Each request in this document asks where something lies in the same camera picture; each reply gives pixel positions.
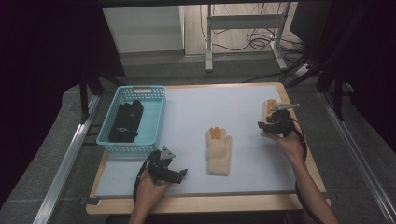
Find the person's right arm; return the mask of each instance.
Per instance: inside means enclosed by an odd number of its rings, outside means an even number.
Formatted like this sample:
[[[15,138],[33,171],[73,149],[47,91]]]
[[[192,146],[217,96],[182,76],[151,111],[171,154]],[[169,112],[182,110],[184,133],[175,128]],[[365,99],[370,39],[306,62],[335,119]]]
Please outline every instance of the person's right arm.
[[[323,223],[338,224],[339,222],[337,217],[327,204],[325,198],[308,172],[303,159],[304,149],[297,134],[291,133],[288,137],[279,137],[274,134],[265,133],[264,136],[273,139],[288,158],[296,177],[297,186],[306,206]],[[316,223],[306,213],[306,211],[304,211],[304,220],[305,223]]]

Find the person's right hand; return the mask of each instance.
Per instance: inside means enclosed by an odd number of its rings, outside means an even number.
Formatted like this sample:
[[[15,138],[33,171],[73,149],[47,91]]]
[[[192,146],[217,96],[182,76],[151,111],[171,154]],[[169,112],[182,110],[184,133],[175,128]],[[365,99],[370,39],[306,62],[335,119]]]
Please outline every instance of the person's right hand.
[[[287,137],[279,137],[272,133],[262,133],[262,135],[273,139],[291,163],[304,162],[303,145],[295,132],[291,132]]]

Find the table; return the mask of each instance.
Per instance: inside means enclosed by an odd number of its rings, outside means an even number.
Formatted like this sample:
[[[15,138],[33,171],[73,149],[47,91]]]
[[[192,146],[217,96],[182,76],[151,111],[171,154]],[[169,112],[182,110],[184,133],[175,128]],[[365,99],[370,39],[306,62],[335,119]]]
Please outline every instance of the table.
[[[190,85],[168,86],[167,89],[181,88],[223,88],[223,87],[254,87],[275,86],[283,103],[290,100],[282,84],[280,83],[255,83],[255,84],[215,84],[215,85]],[[102,174],[106,168],[109,153],[104,152],[96,178],[94,180],[90,198],[96,198]],[[310,174],[316,182],[319,190],[326,193],[318,168],[308,149],[306,164]],[[87,204],[89,214],[129,214],[134,207],[132,198],[103,198],[99,204]],[[302,209],[297,196],[294,193],[266,193],[249,195],[210,195],[210,196],[169,196],[164,197],[152,210],[152,213],[199,213],[199,212],[232,212],[232,211],[269,211],[269,210],[298,210]]]

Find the black object in basket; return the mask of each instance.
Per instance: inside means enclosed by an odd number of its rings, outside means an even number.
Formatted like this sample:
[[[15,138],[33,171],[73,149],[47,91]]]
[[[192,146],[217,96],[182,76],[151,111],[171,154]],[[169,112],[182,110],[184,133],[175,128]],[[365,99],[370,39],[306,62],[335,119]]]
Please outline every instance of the black object in basket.
[[[132,104],[120,104],[108,140],[110,142],[132,143],[138,135],[137,129],[142,119],[143,109],[138,100],[134,100]]]

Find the gray floor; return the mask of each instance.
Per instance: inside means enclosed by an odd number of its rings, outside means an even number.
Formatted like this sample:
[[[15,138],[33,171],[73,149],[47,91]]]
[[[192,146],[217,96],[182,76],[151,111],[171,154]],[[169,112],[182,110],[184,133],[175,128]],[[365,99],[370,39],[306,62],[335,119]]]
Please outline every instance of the gray floor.
[[[217,56],[214,71],[205,71],[203,57],[180,55],[123,55],[122,62],[127,77],[120,80],[129,85],[161,84],[209,84],[241,83],[254,77],[257,82],[278,81],[280,75],[272,54]],[[315,90],[318,77],[311,77],[300,85],[287,89],[293,103],[299,103],[295,112],[304,127],[307,142],[316,160],[324,184],[332,196],[332,208],[342,223],[387,223],[375,198],[361,177],[340,133],[330,119],[329,112]],[[73,170],[67,179],[49,223],[106,223],[107,216],[91,216],[80,204],[90,194],[96,169],[103,149],[94,143],[97,125],[100,125],[117,88],[101,79],[105,92],[101,95],[92,128],[85,138]],[[396,156],[365,122],[354,106],[344,97],[345,125],[351,131],[361,152],[381,181],[390,198],[396,200],[396,177],[393,174]],[[43,202],[57,168],[64,157],[73,134],[79,124],[78,87],[64,94],[63,107],[45,142],[26,173],[13,190],[0,212],[0,223],[32,223]],[[218,214],[185,216],[152,216],[149,223],[267,223],[277,214]]]

